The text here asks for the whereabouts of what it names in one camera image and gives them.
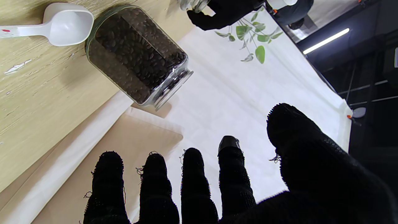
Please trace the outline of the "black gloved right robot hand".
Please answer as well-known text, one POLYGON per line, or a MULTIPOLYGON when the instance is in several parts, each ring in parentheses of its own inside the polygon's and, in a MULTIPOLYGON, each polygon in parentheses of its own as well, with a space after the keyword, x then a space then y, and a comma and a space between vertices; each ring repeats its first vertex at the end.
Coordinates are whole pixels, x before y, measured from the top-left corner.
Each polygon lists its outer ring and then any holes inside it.
POLYGON ((222 217, 211 200, 201 152, 183 155, 181 212, 163 156, 151 153, 141 170, 138 224, 396 224, 387 185, 346 153, 294 106, 277 104, 267 134, 288 190, 256 203, 239 140, 218 149, 222 217))

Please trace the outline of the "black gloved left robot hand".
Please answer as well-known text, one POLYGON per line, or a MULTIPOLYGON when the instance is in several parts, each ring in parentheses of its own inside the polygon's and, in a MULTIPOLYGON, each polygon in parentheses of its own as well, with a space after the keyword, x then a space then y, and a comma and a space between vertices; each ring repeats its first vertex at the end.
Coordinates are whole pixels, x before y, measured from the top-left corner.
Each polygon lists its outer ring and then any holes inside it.
POLYGON ((207 6, 215 13, 213 16, 193 10, 188 10, 187 15, 196 27, 204 31, 220 30, 259 10, 264 3, 265 0, 211 0, 207 6))

